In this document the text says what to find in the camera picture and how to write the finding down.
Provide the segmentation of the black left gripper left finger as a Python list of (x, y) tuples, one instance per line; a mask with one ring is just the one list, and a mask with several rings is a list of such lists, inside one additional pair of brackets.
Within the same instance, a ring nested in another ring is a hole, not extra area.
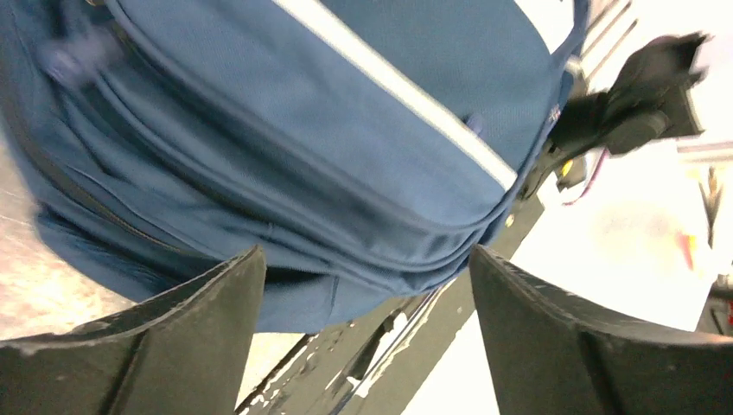
[(63, 335), (1, 344), (4, 414), (230, 414), (265, 282), (254, 247)]

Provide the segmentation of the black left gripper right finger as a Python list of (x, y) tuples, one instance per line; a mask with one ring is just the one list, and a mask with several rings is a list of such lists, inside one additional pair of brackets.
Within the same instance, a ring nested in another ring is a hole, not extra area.
[(731, 413), (730, 337), (607, 309), (481, 246), (469, 276), (501, 413)]

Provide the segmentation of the navy blue student backpack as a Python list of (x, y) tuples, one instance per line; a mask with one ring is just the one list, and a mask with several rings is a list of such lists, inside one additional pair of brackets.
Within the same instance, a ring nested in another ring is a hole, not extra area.
[(260, 332), (447, 284), (555, 124), (587, 1), (4, 1), (42, 241), (140, 302), (260, 246)]

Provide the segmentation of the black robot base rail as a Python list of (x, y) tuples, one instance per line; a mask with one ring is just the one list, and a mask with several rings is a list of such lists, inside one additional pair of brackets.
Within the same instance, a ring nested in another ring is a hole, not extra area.
[[(558, 126), (545, 142), (512, 206), (519, 221), (506, 226), (494, 242), (503, 255), (514, 253), (543, 212), (539, 190), (565, 164), (590, 150), (623, 155), (649, 140), (697, 135), (689, 90), (701, 73), (693, 66), (705, 35), (663, 36), (634, 52), (609, 90), (590, 93), (585, 79), (576, 82)], [(247, 391), (238, 414), (340, 414), (358, 391), (382, 373), (405, 367), (409, 343), (417, 339), (417, 356), (436, 360), (426, 345), (437, 332), (431, 316), (450, 329), (459, 318), (451, 305), (468, 303), (468, 279), (411, 299), (391, 300), (352, 322), (319, 334), (304, 335), (274, 368)]]

